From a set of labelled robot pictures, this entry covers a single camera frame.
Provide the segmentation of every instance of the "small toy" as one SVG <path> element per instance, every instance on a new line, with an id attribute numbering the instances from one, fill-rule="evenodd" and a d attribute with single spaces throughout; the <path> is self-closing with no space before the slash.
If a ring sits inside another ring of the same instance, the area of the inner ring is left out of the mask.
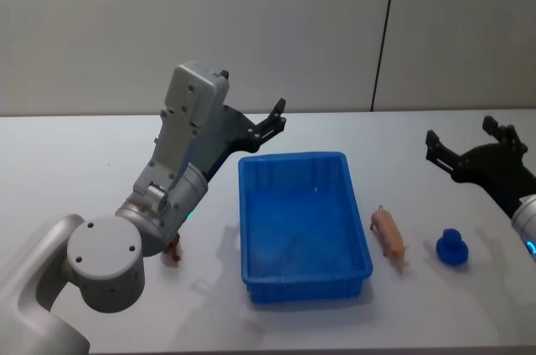
<path id="1" fill-rule="evenodd" d="M 469 248 L 461 240 L 457 229 L 444 229 L 443 236 L 437 240 L 435 252 L 443 263 L 448 265 L 463 265 L 469 257 Z"/>
<path id="2" fill-rule="evenodd" d="M 389 257 L 398 267 L 402 267 L 405 250 L 408 247 L 404 246 L 402 235 L 400 235 L 391 213 L 384 210 L 384 206 L 379 206 L 378 211 L 372 214 L 370 221 L 370 230 L 378 237 L 384 250 L 384 256 Z"/>

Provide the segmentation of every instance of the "table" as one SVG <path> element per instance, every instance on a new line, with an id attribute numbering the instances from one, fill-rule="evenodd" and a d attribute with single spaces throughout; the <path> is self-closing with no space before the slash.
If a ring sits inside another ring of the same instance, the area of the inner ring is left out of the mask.
<path id="1" fill-rule="evenodd" d="M 181 228 L 178 266 L 160 255 L 145 260 L 146 286 L 135 305 L 100 314 L 67 286 L 52 312 L 82 332 L 93 353 L 417 348 L 533 353 L 536 265 L 481 188 L 456 184 L 425 160 L 428 129 L 457 152 L 490 141 L 482 130 L 486 114 L 516 126 L 529 147 L 525 164 L 536 172 L 531 110 L 290 114 L 286 130 L 261 148 L 263 154 L 340 151 L 348 157 L 374 263 L 359 298 L 250 303 L 240 279 L 242 154 L 234 154 Z M 150 157 L 159 128 L 156 116 L 0 118 L 0 266 L 47 219 L 113 214 Z M 368 230 L 380 204 L 394 215 L 410 246 L 403 275 L 382 257 Z M 444 228 L 462 232 L 470 250 L 466 270 L 437 260 L 435 242 Z"/>

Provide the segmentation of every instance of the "tabletop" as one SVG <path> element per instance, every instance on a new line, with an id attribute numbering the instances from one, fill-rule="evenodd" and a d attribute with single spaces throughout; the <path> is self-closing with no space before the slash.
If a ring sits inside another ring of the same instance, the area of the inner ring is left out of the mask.
<path id="1" fill-rule="evenodd" d="M 485 115 L 512 123 L 536 172 L 536 110 L 289 114 L 260 153 L 337 151 L 348 158 L 374 263 L 354 299 L 256 306 L 240 279 L 235 153 L 181 228 L 175 266 L 145 259 L 146 286 L 125 311 L 100 314 L 68 285 L 52 312 L 91 342 L 92 353 L 536 348 L 536 265 L 508 217 L 478 186 L 454 183 L 425 160 L 425 134 L 462 153 L 490 142 Z M 259 121 L 262 116 L 251 116 Z M 0 267 L 43 222 L 113 214 L 152 154 L 157 116 L 0 118 Z M 394 216 L 408 265 L 399 274 L 369 231 L 383 205 Z M 445 228 L 461 231 L 469 262 L 436 258 Z"/>

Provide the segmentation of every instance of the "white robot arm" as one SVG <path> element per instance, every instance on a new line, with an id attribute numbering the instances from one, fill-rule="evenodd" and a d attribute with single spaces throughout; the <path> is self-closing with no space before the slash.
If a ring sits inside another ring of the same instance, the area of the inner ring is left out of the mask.
<path id="1" fill-rule="evenodd" d="M 177 67 L 161 111 L 151 160 L 116 215 L 61 219 L 32 238 L 0 275 L 0 353 L 78 355 L 89 342 L 49 310 L 64 285 L 101 312 L 122 311 L 142 294 L 143 257 L 165 250 L 206 194 L 230 153 L 256 152 L 283 131 L 280 99 L 259 125 L 224 105 L 229 73 Z"/>

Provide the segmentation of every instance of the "toy pig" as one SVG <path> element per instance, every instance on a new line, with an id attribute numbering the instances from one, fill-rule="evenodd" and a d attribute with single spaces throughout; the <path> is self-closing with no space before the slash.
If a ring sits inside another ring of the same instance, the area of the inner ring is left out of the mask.
<path id="1" fill-rule="evenodd" d="M 401 268 L 404 265 L 404 253 L 407 246 L 404 246 L 402 235 L 396 228 L 390 212 L 379 206 L 378 211 L 372 214 L 370 230 L 378 237 L 384 250 L 384 256 L 388 256 L 395 265 Z"/>

